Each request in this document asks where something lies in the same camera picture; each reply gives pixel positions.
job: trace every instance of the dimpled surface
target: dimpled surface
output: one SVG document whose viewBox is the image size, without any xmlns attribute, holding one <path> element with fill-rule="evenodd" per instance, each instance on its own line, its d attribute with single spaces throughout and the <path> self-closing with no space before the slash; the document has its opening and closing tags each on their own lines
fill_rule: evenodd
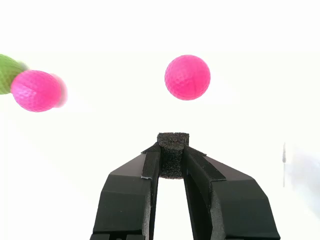
<svg viewBox="0 0 320 240">
<path fill-rule="evenodd" d="M 23 71 L 21 65 L 12 58 L 0 54 L 0 94 L 9 94 L 15 77 Z"/>
<path fill-rule="evenodd" d="M 59 82 L 43 71 L 20 73 L 11 85 L 16 102 L 31 112 L 44 112 L 56 106 L 61 98 Z"/>
<path fill-rule="evenodd" d="M 201 58 L 182 55 L 169 64 L 164 81 L 169 92 L 176 98 L 194 100 L 208 89 L 210 70 Z"/>
</svg>

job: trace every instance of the pink ball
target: pink ball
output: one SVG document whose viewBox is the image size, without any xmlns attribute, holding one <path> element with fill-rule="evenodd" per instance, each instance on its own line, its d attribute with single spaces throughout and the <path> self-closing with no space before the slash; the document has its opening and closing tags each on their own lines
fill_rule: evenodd
<svg viewBox="0 0 320 240">
<path fill-rule="evenodd" d="M 194 100 L 208 89 L 210 70 L 201 58 L 182 55 L 169 64 L 164 81 L 169 92 L 176 98 Z"/>
<path fill-rule="evenodd" d="M 31 112 L 44 112 L 55 107 L 61 98 L 59 82 L 49 73 L 27 70 L 11 84 L 15 101 Z"/>
</svg>

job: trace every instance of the motion-blurred ball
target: motion-blurred ball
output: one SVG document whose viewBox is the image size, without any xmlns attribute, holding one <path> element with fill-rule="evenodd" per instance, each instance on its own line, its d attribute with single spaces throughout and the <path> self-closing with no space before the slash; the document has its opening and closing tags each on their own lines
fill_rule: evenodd
<svg viewBox="0 0 320 240">
<path fill-rule="evenodd" d="M 176 98 L 194 100 L 208 89 L 210 70 L 201 58 L 182 55 L 169 64 L 164 81 L 169 92 Z"/>
<path fill-rule="evenodd" d="M 12 58 L 0 54 L 0 94 L 9 94 L 11 83 L 23 72 L 22 66 Z"/>
<path fill-rule="evenodd" d="M 11 92 L 15 101 L 31 112 L 50 110 L 61 98 L 59 82 L 52 75 L 36 70 L 27 70 L 16 76 Z"/>
</svg>

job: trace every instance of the green ball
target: green ball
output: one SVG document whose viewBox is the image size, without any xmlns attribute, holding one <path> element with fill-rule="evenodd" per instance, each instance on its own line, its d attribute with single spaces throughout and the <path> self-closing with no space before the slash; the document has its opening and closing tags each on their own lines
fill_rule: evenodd
<svg viewBox="0 0 320 240">
<path fill-rule="evenodd" d="M 0 54 L 0 95 L 10 93 L 11 83 L 23 71 L 22 66 L 17 61 Z"/>
</svg>

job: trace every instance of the black foam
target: black foam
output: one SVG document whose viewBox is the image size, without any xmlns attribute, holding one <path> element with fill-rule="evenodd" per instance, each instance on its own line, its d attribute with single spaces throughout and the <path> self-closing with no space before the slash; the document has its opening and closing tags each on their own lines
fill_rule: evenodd
<svg viewBox="0 0 320 240">
<path fill-rule="evenodd" d="M 161 173 L 165 179 L 182 179 L 181 160 L 189 134 L 182 132 L 159 133 L 157 142 L 161 147 Z"/>
</svg>

